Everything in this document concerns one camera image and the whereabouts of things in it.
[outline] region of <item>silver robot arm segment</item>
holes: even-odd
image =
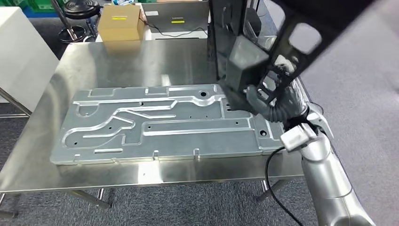
[[[322,117],[310,106],[307,116],[309,124],[302,123],[293,127],[281,136],[281,141],[289,152],[301,152],[302,169],[319,225],[375,226],[360,204],[341,162],[331,147],[327,135],[332,137],[332,133],[327,121],[317,115]]]

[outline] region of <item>metal plate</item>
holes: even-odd
[[[77,91],[55,145],[55,164],[268,154],[280,123],[231,111],[218,85]]]

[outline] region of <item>black cable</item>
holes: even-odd
[[[266,185],[267,188],[270,191],[271,196],[273,197],[273,199],[277,202],[277,204],[296,222],[298,223],[299,226],[303,226],[303,224],[277,199],[276,195],[274,194],[273,190],[271,189],[270,186],[270,181],[269,181],[269,174],[268,174],[268,168],[269,168],[269,163],[271,158],[273,157],[273,155],[277,154],[277,152],[283,150],[284,147],[280,147],[277,150],[273,151],[271,153],[271,155],[267,158],[266,160],[266,165],[264,167],[264,175],[266,177]]]
[[[179,35],[163,34],[157,26],[155,26],[155,25],[153,25],[153,24],[149,24],[149,23],[147,23],[146,21],[142,20],[141,18],[140,18],[140,20],[143,21],[145,25],[148,25],[149,27],[152,27],[152,28],[157,29],[161,35],[163,35],[163,36],[169,36],[169,37],[172,37],[172,38],[177,38],[177,37],[182,36],[182,35],[191,34],[191,33],[193,33],[194,31],[197,31],[197,30],[202,30],[206,35],[208,35],[208,33],[207,33],[202,27],[197,27],[196,29],[194,29],[194,30],[192,30],[192,31],[190,31],[190,32],[183,33],[183,34],[179,34]]]
[[[259,8],[259,3],[261,2],[261,0],[258,0],[258,3],[256,4],[256,11],[258,11]]]
[[[317,105],[321,109],[321,114],[324,114],[324,108],[321,105],[319,105],[318,103],[312,102],[312,101],[309,101],[309,103]]]

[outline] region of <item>white table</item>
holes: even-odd
[[[33,112],[59,61],[19,7],[0,7],[0,43],[0,103]]]

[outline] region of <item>stainless steel table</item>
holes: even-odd
[[[68,190],[107,207],[79,189],[264,179],[267,156],[72,166],[56,166],[49,161],[78,89],[216,82],[207,61],[207,40],[152,40],[138,46],[123,53],[107,52],[100,42],[68,46],[0,172],[0,192]],[[270,175],[275,179],[302,176],[300,154],[277,155],[271,162]]]

